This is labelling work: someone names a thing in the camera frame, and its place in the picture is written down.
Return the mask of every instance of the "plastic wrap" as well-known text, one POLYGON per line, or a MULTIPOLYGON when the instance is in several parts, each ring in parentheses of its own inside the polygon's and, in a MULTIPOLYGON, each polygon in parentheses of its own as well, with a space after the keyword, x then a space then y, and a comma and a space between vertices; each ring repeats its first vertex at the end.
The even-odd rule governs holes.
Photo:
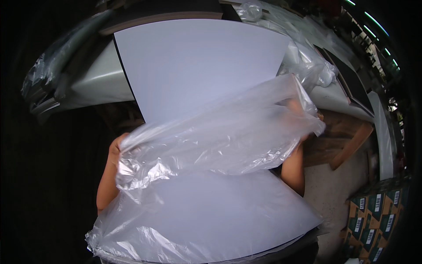
MULTIPOLYGON (((37 59, 24 79, 21 89, 24 99, 35 103, 40 101, 51 89, 56 89, 57 83, 60 82, 60 73, 70 57, 111 14, 112 11, 106 10, 93 15, 50 45, 37 59)), ((59 94, 61 97, 65 96, 64 91, 60 91, 59 94)))
POLYGON ((243 3, 236 12, 242 21, 258 21, 262 17, 262 8, 255 3, 243 3))
POLYGON ((310 93, 316 85, 327 87, 334 82, 338 73, 337 67, 319 55, 293 25, 293 23, 303 24, 301 22, 303 19, 280 7, 268 3, 262 4, 270 13, 265 14, 263 19, 244 20, 244 22, 266 27, 292 38, 279 74, 294 73, 307 93, 310 93))
POLYGON ((88 248, 113 263, 228 264, 294 243, 322 218, 266 169, 323 132, 316 111, 288 74, 137 128, 120 145, 120 194, 87 233, 88 248))
POLYGON ((287 30, 292 38, 280 73, 294 73, 303 88, 310 93, 315 85, 327 87, 335 81, 338 69, 310 46, 302 33, 287 30))

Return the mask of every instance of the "black panel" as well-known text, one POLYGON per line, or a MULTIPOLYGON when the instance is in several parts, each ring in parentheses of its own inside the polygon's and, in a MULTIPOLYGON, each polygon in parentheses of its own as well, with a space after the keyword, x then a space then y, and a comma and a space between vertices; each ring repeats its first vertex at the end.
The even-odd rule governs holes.
POLYGON ((324 50, 333 60, 341 76, 344 78, 344 81, 346 82, 347 87, 349 88, 350 93, 351 93, 350 100, 353 100, 357 104, 362 105, 364 107, 364 110, 366 110, 365 108, 367 108, 367 110, 371 112, 371 115, 373 115, 373 109, 369 101, 368 95, 366 94, 366 91, 362 85, 362 82, 360 81, 357 74, 344 62, 342 62, 339 58, 337 58, 333 53, 329 52, 326 49, 324 50))

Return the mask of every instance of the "box label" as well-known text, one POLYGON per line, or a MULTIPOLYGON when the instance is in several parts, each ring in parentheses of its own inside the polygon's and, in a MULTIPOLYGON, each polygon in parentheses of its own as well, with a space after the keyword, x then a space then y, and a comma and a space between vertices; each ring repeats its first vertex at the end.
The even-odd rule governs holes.
POLYGON ((359 217, 356 221, 356 225, 354 227, 355 232, 359 232, 360 224, 362 223, 362 217, 359 217))
POLYGON ((381 255, 381 252, 382 252, 382 248, 379 248, 378 251, 376 252, 374 259, 373 259, 374 262, 376 262, 378 260, 379 255, 381 255))
POLYGON ((375 202, 375 212, 379 212, 379 208, 381 207, 381 194, 376 195, 376 202, 375 202))
POLYGON ((360 198, 359 209, 365 209, 365 198, 360 198))
POLYGON ((393 219, 394 219, 394 215, 390 215, 390 217, 388 218, 387 227, 385 228, 386 232, 390 232, 391 225, 393 224, 393 219))
POLYGON ((400 191, 396 191, 394 194, 394 202, 393 204, 398 204, 398 198, 400 197, 400 191))
POLYGON ((369 231, 368 238, 366 239, 366 244, 367 245, 370 245, 371 244, 374 232, 375 232, 375 229, 371 229, 369 231))

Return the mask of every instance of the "forearm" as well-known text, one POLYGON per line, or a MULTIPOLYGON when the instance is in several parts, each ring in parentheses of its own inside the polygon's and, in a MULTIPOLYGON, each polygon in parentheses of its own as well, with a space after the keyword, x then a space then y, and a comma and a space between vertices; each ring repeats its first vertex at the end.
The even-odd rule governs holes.
POLYGON ((108 157, 97 191, 97 210, 100 213, 119 194, 116 187, 117 161, 108 157))
POLYGON ((291 153, 281 167, 281 179, 303 197, 305 193, 305 175, 303 172, 302 144, 291 153))

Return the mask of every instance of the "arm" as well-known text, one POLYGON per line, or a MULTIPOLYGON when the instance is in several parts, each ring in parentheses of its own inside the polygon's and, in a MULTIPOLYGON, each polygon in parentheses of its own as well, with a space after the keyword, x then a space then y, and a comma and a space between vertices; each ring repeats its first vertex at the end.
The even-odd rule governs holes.
MULTIPOLYGON (((287 107, 300 116, 303 115, 303 109, 298 100, 290 100, 287 107)), ((298 146, 293 150, 290 156, 283 162, 280 178, 290 188, 303 197, 305 194, 305 174, 303 172, 303 147, 302 141, 308 136, 304 136, 298 146)))
POLYGON ((303 173, 303 148, 301 143, 283 162, 281 179, 303 197, 305 194, 305 174, 303 173))
POLYGON ((117 197, 119 190, 116 187, 116 173, 117 162, 120 155, 120 142, 129 133, 124 133, 115 139, 108 149, 107 163, 105 164, 103 176, 101 177, 100 184, 97 191, 97 213, 99 214, 106 208, 111 201, 117 197))

